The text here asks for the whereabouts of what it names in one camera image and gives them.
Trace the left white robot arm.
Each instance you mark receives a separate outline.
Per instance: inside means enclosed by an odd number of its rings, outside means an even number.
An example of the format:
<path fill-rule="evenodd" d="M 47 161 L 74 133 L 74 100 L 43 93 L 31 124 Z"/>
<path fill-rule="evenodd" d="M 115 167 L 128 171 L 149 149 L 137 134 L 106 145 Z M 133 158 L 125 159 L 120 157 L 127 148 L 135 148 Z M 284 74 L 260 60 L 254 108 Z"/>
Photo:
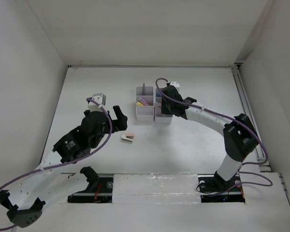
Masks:
<path fill-rule="evenodd" d="M 128 118 L 118 105 L 113 106 L 117 117 L 112 120 L 109 112 L 86 110 L 81 125 L 62 136 L 50 154 L 14 189 L 0 190 L 0 204 L 5 207 L 12 224 L 20 228 L 36 222 L 47 207 L 79 191 L 94 191 L 100 187 L 99 175 L 90 167 L 83 167 L 69 179 L 53 187 L 49 185 L 58 175 L 67 172 L 79 159 L 97 151 L 104 135 L 128 128 Z"/>

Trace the pink white mini stapler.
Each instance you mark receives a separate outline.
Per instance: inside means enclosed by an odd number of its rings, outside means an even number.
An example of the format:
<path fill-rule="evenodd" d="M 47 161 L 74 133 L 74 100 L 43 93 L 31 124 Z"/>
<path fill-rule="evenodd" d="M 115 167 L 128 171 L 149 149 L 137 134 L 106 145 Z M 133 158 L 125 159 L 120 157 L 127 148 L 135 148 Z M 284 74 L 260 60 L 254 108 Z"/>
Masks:
<path fill-rule="evenodd" d="M 124 141 L 124 142 L 132 143 L 133 140 L 134 140 L 134 133 L 123 133 L 123 134 L 121 135 L 121 139 L 122 139 L 122 141 Z"/>

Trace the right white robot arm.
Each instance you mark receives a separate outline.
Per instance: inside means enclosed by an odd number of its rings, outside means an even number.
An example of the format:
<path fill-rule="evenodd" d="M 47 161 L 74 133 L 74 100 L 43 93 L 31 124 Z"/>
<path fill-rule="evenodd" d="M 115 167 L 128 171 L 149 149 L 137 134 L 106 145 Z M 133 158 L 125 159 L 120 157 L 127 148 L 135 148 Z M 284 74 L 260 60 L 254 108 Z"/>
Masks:
<path fill-rule="evenodd" d="M 175 86 L 158 89 L 162 96 L 162 113 L 198 122 L 223 136 L 226 156 L 210 181 L 207 192 L 222 192 L 231 187 L 242 163 L 259 144 L 250 118 L 241 113 L 233 118 L 219 115 L 199 105 L 196 99 L 183 99 Z"/>

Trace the black handled scissors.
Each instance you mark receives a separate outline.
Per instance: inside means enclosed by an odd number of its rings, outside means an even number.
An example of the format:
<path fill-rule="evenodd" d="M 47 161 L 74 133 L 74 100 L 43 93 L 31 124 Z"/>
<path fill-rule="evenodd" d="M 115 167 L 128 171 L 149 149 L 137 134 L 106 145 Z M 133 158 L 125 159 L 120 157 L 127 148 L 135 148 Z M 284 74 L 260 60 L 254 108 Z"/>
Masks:
<path fill-rule="evenodd" d="M 146 95 L 146 86 L 145 86 L 145 83 L 143 83 L 143 86 L 142 86 L 142 95 L 143 96 Z"/>

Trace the pink highlighter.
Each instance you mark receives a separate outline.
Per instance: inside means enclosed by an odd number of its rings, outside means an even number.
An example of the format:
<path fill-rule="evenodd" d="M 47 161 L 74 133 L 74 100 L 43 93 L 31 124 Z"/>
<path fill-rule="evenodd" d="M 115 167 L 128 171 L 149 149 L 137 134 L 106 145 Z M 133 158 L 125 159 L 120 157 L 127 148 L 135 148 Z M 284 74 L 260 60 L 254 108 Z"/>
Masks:
<path fill-rule="evenodd" d="M 153 106 L 153 96 L 138 96 L 138 98 L 140 99 L 139 102 L 141 102 L 144 106 Z"/>

